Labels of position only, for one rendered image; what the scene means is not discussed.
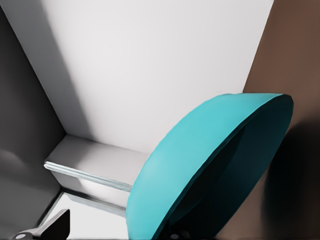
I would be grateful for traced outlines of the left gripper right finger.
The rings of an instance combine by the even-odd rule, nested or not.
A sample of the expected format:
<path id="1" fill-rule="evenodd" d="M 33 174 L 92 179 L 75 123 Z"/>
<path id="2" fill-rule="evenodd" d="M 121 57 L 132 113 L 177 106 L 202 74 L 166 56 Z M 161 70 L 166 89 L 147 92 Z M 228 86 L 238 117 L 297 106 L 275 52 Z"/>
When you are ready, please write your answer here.
<path id="1" fill-rule="evenodd" d="M 165 240 L 192 240 L 192 238 L 186 230 L 173 230 L 165 235 Z"/>

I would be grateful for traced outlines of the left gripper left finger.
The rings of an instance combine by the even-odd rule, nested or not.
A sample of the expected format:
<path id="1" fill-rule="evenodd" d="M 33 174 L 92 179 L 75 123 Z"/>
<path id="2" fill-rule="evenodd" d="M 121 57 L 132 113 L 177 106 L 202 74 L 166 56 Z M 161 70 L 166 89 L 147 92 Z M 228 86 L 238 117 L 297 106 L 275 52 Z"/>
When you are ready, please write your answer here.
<path id="1" fill-rule="evenodd" d="M 70 217 L 71 211 L 62 209 L 43 225 L 22 230 L 9 240 L 67 240 L 71 228 Z"/>

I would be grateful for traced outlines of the blue plate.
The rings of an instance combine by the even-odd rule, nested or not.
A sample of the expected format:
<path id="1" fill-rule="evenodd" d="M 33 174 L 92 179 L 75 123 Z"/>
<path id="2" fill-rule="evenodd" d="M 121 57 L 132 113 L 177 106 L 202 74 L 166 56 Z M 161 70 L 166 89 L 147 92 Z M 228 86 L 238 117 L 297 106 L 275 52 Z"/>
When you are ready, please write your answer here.
<path id="1" fill-rule="evenodd" d="M 223 94 L 205 101 L 160 141 L 129 194 L 129 240 L 185 230 L 212 239 L 236 213 L 275 156 L 293 99 L 281 93 Z"/>

